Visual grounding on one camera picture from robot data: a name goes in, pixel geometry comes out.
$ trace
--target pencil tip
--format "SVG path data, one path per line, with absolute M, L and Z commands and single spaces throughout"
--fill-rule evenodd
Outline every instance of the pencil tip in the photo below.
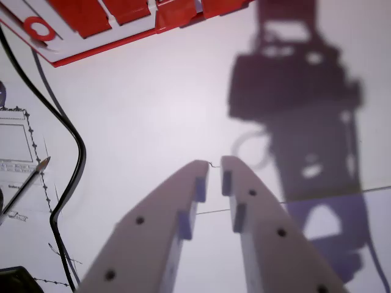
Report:
M 37 166 L 37 168 L 35 168 L 35 170 L 38 172 L 44 171 L 46 166 L 49 164 L 49 161 L 50 161 L 50 157 L 47 157 L 45 160 L 43 160 L 41 163 L 39 163 L 39 165 Z

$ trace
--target thin wire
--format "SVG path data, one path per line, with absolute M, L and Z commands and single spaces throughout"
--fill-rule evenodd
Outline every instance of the thin wire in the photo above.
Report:
M 75 129 L 75 127 L 70 123 L 70 121 L 67 118 L 64 118 L 61 116 L 61 114 L 48 102 L 48 100 L 39 92 L 39 90 L 35 87 L 35 85 L 30 81 L 30 79 L 27 77 L 27 75 L 24 73 L 23 69 L 20 67 L 18 61 L 16 60 L 15 56 L 13 55 L 13 52 L 8 44 L 8 41 L 1 29 L 0 26 L 0 41 L 1 45 L 4 48 L 5 53 L 7 54 L 9 60 L 11 61 L 14 69 L 19 74 L 20 78 L 24 81 L 24 83 L 29 87 L 29 89 L 37 96 L 37 98 L 43 103 L 43 105 L 48 108 L 48 110 L 61 122 L 62 125 L 69 131 L 69 133 L 73 136 L 73 138 L 76 141 L 76 144 L 78 145 L 78 151 L 79 156 L 78 160 L 75 166 L 75 170 L 71 176 L 71 179 L 66 186 L 62 196 L 60 197 L 60 200 L 56 207 L 54 208 L 53 212 L 50 215 L 49 222 L 51 229 L 54 234 L 54 238 L 56 240 L 56 244 L 59 249 L 62 265 L 64 267 L 65 275 L 67 277 L 67 280 L 69 282 L 69 286 L 71 287 L 72 291 L 74 292 L 76 290 L 75 285 L 73 284 L 73 280 L 69 271 L 69 268 L 67 266 L 67 257 L 68 252 L 64 246 L 64 243 L 62 242 L 60 232 L 58 229 L 58 217 L 62 210 L 62 208 L 67 204 L 68 200 L 72 196 L 73 192 L 75 191 L 80 179 L 81 175 L 83 173 L 84 167 L 86 165 L 86 146 Z

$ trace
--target black cable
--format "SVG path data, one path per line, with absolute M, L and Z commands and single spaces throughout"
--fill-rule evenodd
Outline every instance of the black cable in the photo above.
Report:
M 39 92 L 39 90 L 35 87 L 35 85 L 30 81 L 30 79 L 26 76 L 23 69 L 20 67 L 18 61 L 16 60 L 15 56 L 13 55 L 13 52 L 7 42 L 7 39 L 5 38 L 5 35 L 1 29 L 0 26 L 0 41 L 1 45 L 4 48 L 5 53 L 7 54 L 9 60 L 11 61 L 14 69 L 19 74 L 20 78 L 24 81 L 24 83 L 29 87 L 29 89 L 37 96 L 37 98 L 45 105 L 46 108 L 61 122 L 61 124 L 64 125 L 64 127 L 69 131 L 69 133 L 73 136 L 75 139 L 77 145 L 78 145 L 78 161 L 76 163 L 75 170 L 71 176 L 71 179 L 66 186 L 62 196 L 60 197 L 60 200 L 56 207 L 54 208 L 53 212 L 50 215 L 49 222 L 51 229 L 54 234 L 54 238 L 56 240 L 56 244 L 59 249 L 62 265 L 65 270 L 65 275 L 67 276 L 67 280 L 69 282 L 69 285 L 74 292 L 76 290 L 75 285 L 73 284 L 73 280 L 69 271 L 69 268 L 67 266 L 67 256 L 68 252 L 64 246 L 64 243 L 62 242 L 60 232 L 58 229 L 57 221 L 59 214 L 62 210 L 62 208 L 66 205 L 70 197 L 72 196 L 73 192 L 76 189 L 76 186 L 78 185 L 81 175 L 84 171 L 84 167 L 86 164 L 86 146 L 84 145 L 84 142 L 82 138 L 80 137 L 79 133 L 75 129 L 75 127 L 70 123 L 68 118 L 64 118 L 61 116 L 61 114 L 48 102 L 48 100 Z
M 62 118 L 63 118 L 66 122 L 68 122 L 69 124 L 71 124 L 71 125 L 73 126 L 72 122 L 69 120 L 67 114 L 65 113 L 65 111 L 64 111 L 63 108 L 61 107 L 60 103 L 58 102 L 58 100 L 57 100 L 55 94 L 53 93 L 53 91 L 52 91 L 52 89 L 51 89 L 51 87 L 50 87 L 50 85 L 49 85 L 49 82 L 48 82 L 48 80 L 47 80 L 47 78 L 46 78 L 46 76 L 45 76 L 45 73 L 43 72 L 43 68 L 42 68 L 41 62 L 39 61 L 39 57 L 38 57 L 37 52 L 35 52 L 33 49 L 31 49 L 31 52 L 32 52 L 32 56 L 34 57 L 35 65 L 37 66 L 37 69 L 38 69 L 39 75 L 40 75 L 40 77 L 41 77 L 41 79 L 42 79 L 42 82 L 43 82 L 43 84 L 45 85 L 46 90 L 47 90 L 48 93 L 49 93 L 49 96 L 50 96 L 51 99 L 53 100 L 54 105 L 57 107 L 57 110 L 60 112 Z M 65 246 L 64 246 L 64 253 L 65 253 L 65 258 L 66 258 L 67 261 L 68 261 L 68 265 L 69 265 L 69 267 L 71 268 L 71 271 L 72 271 L 72 273 L 73 273 L 73 276 L 75 277 L 75 280 L 76 280 L 77 284 L 80 284 L 79 276 L 78 276 L 78 274 L 76 273 L 75 268 L 73 267 L 71 258 L 69 257 L 68 251 L 67 251 L 67 249 L 65 248 Z

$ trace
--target paper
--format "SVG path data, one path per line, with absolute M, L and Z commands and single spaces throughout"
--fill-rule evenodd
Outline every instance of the paper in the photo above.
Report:
M 49 156 L 26 109 L 0 108 L 0 189 L 4 206 Z M 58 199 L 47 168 L 0 226 L 0 268 L 23 266 L 45 292 L 70 292 L 49 217 Z

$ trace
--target black object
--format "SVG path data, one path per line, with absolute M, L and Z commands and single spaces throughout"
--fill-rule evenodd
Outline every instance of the black object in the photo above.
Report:
M 0 107 L 5 106 L 5 98 L 7 96 L 7 92 L 5 91 L 4 84 L 0 81 Z
M 70 259 L 68 255 L 68 251 L 65 248 L 64 243 L 62 242 L 60 232 L 58 229 L 57 221 L 59 214 L 62 210 L 62 208 L 67 204 L 68 200 L 71 198 L 73 192 L 75 191 L 80 178 L 82 176 L 82 173 L 84 171 L 84 166 L 86 165 L 86 146 L 79 135 L 76 128 L 73 126 L 73 124 L 69 121 L 69 119 L 64 118 L 52 105 L 48 102 L 48 100 L 40 93 L 40 91 L 35 87 L 35 85 L 30 81 L 30 79 L 27 77 L 27 75 L 24 73 L 23 69 L 20 67 L 18 61 L 16 60 L 15 56 L 13 55 L 13 52 L 8 44 L 8 41 L 0 27 L 0 41 L 1 45 L 4 48 L 5 53 L 7 54 L 7 57 L 11 61 L 14 69 L 19 74 L 20 78 L 24 81 L 24 83 L 29 87 L 29 89 L 37 96 L 37 98 L 45 105 L 45 107 L 61 122 L 61 124 L 69 131 L 69 133 L 72 135 L 74 140 L 77 143 L 79 156 L 78 161 L 76 163 L 75 170 L 71 176 L 71 179 L 69 180 L 68 185 L 66 186 L 63 194 L 60 197 L 60 200 L 56 207 L 54 208 L 54 211 L 51 213 L 49 222 L 51 229 L 54 234 L 54 238 L 56 239 L 56 244 L 59 249 L 59 254 L 61 257 L 62 265 L 64 267 L 65 275 L 67 276 L 67 280 L 69 282 L 69 285 L 71 287 L 71 290 L 74 292 L 76 290 L 75 284 L 73 283 L 68 265 L 67 265 L 67 259 Z M 70 264 L 70 267 L 75 275 L 76 281 L 78 281 L 77 274 L 73 268 L 73 266 Z
M 10 267 L 0 270 L 1 292 L 43 293 L 41 287 L 24 267 Z
M 2 195 L 2 191 L 1 191 L 1 188 L 0 188 L 0 214 L 1 214 L 1 211 L 2 211 L 2 204 L 4 202 L 4 197 Z

